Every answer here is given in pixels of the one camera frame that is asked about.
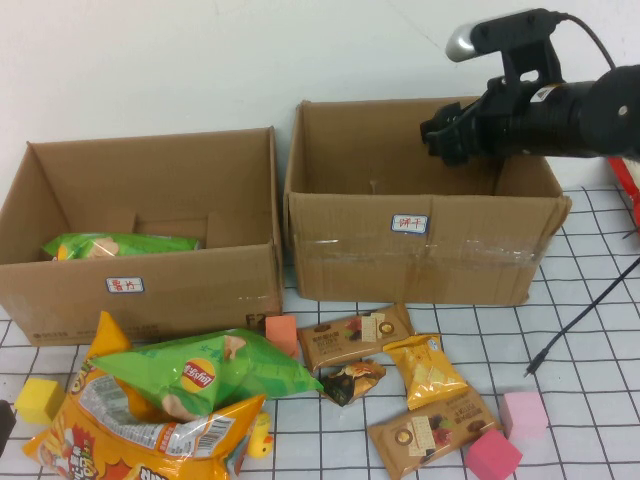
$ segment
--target open cardboard box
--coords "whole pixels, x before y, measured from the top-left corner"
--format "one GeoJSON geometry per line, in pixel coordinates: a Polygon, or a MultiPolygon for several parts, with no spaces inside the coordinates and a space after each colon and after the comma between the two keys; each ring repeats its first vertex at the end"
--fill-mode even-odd
{"type": "Polygon", "coordinates": [[[0,304],[34,345],[253,327],[282,310],[273,129],[29,144],[0,212],[0,304]],[[203,249],[52,262],[65,232],[197,238],[203,249]],[[134,278],[142,292],[111,293],[134,278]]]}
{"type": "Polygon", "coordinates": [[[514,305],[527,300],[571,201],[546,160],[430,157],[420,123],[466,99],[298,107],[285,235],[315,300],[514,305]]]}

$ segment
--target pink block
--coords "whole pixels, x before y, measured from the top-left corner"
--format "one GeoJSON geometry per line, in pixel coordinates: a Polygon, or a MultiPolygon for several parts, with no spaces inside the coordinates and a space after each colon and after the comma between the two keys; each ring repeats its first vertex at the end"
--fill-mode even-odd
{"type": "Polygon", "coordinates": [[[516,471],[522,453],[498,430],[489,430],[471,445],[465,464],[480,480],[505,480],[516,471]]]}
{"type": "Polygon", "coordinates": [[[265,327],[267,340],[290,357],[298,356],[296,317],[293,315],[267,317],[265,327]]]}
{"type": "Polygon", "coordinates": [[[543,437],[549,425],[538,392],[505,393],[500,417],[509,440],[543,437]]]}

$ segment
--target orange foam cube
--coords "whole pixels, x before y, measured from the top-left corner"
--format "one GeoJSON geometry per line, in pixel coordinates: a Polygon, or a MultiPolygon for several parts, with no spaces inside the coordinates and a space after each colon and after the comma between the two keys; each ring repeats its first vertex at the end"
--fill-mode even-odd
{"type": "Polygon", "coordinates": [[[296,317],[282,315],[279,317],[267,317],[267,340],[292,358],[298,356],[298,330],[296,317]]]}

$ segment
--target black wire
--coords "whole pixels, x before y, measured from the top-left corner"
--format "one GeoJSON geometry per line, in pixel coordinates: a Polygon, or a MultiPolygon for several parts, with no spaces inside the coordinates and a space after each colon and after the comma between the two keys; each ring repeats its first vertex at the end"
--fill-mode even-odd
{"type": "Polygon", "coordinates": [[[545,357],[547,356],[547,354],[549,353],[549,350],[551,349],[551,347],[553,347],[553,345],[562,338],[562,336],[564,334],[566,334],[569,330],[571,330],[571,328],[578,323],[580,320],[582,320],[584,317],[587,316],[587,314],[593,310],[596,305],[598,305],[603,299],[604,297],[606,297],[607,295],[609,295],[611,293],[611,291],[616,288],[618,286],[618,284],[620,282],[622,282],[627,275],[629,275],[635,268],[637,268],[640,265],[640,257],[638,257],[636,259],[635,262],[633,262],[629,268],[627,268],[624,272],[622,272],[620,274],[620,276],[618,278],[616,278],[611,285],[609,285],[604,292],[602,292],[598,298],[596,298],[593,302],[591,302],[591,304],[585,308],[580,315],[578,315],[576,318],[574,318],[568,325],[566,325],[562,330],[560,330],[558,333],[555,334],[555,336],[551,339],[551,341],[547,344],[546,347],[544,347],[540,353],[538,353],[538,355],[535,356],[535,358],[531,361],[531,363],[529,363],[529,365],[527,366],[527,369],[525,371],[525,376],[527,375],[531,375],[533,373],[536,372],[536,370],[538,369],[538,367],[542,364],[542,362],[544,362],[545,357]]]}
{"type": "Polygon", "coordinates": [[[595,32],[593,30],[591,30],[591,27],[589,27],[589,25],[584,23],[578,17],[576,17],[574,15],[571,15],[569,13],[560,13],[559,15],[560,15],[560,18],[562,20],[570,20],[573,23],[575,23],[576,25],[580,26],[585,32],[587,32],[587,35],[589,35],[591,37],[591,40],[593,40],[593,42],[598,46],[598,48],[602,52],[602,55],[604,56],[605,60],[609,64],[609,68],[611,68],[611,70],[616,68],[616,64],[614,63],[613,59],[611,58],[611,55],[609,55],[609,52],[607,51],[605,46],[602,44],[602,42],[600,41],[598,36],[595,34],[595,32]]]}
{"type": "MultiPolygon", "coordinates": [[[[591,40],[594,41],[594,43],[598,46],[598,48],[602,52],[602,55],[604,56],[605,60],[609,64],[609,68],[611,68],[611,70],[616,68],[616,64],[613,62],[613,59],[611,58],[611,55],[609,55],[609,52],[607,51],[605,46],[602,44],[602,42],[600,41],[598,36],[595,34],[595,32],[593,30],[591,30],[589,25],[584,23],[578,17],[576,17],[574,15],[571,15],[569,13],[559,13],[559,12],[554,12],[554,13],[557,14],[559,22],[561,22],[563,20],[570,20],[573,23],[575,23],[576,25],[580,26],[585,32],[587,32],[587,34],[591,37],[591,40]]],[[[549,350],[551,349],[551,347],[553,347],[553,345],[558,340],[560,340],[569,330],[571,330],[571,328],[576,323],[578,323],[580,320],[582,320],[584,317],[586,317],[587,314],[591,310],[593,310],[596,307],[596,305],[598,305],[602,301],[602,299],[604,297],[609,295],[609,293],[611,293],[611,290],[616,288],[616,286],[622,280],[624,280],[626,278],[626,276],[629,275],[633,271],[633,269],[635,269],[638,265],[640,265],[640,257],[638,257],[636,259],[636,261],[633,262],[629,268],[627,268],[624,272],[622,272],[620,274],[620,276],[618,278],[616,278],[611,283],[611,285],[609,285],[606,288],[606,290],[600,294],[600,296],[598,296],[598,298],[596,298],[593,302],[591,302],[591,304],[580,313],[580,315],[578,315],[568,325],[566,325],[562,330],[560,330],[558,333],[556,333],[555,336],[551,339],[551,341],[547,344],[547,346],[544,347],[542,350],[540,350],[540,352],[533,358],[533,360],[531,360],[529,365],[527,365],[527,369],[525,370],[525,377],[528,376],[528,375],[531,375],[533,373],[536,373],[536,370],[538,370],[538,368],[540,367],[542,362],[544,362],[544,359],[546,358],[547,354],[549,353],[549,350]]]]}

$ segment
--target small yellow toy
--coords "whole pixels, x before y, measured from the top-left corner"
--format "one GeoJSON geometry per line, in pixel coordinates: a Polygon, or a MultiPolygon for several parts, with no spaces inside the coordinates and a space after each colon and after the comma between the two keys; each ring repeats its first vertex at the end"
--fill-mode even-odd
{"type": "Polygon", "coordinates": [[[64,400],[64,390],[54,380],[29,378],[16,400],[16,410],[27,423],[51,425],[64,400]]]}
{"type": "Polygon", "coordinates": [[[273,450],[273,437],[269,435],[271,417],[268,413],[260,412],[256,417],[256,425],[249,438],[247,454],[253,458],[264,458],[273,450]]]}

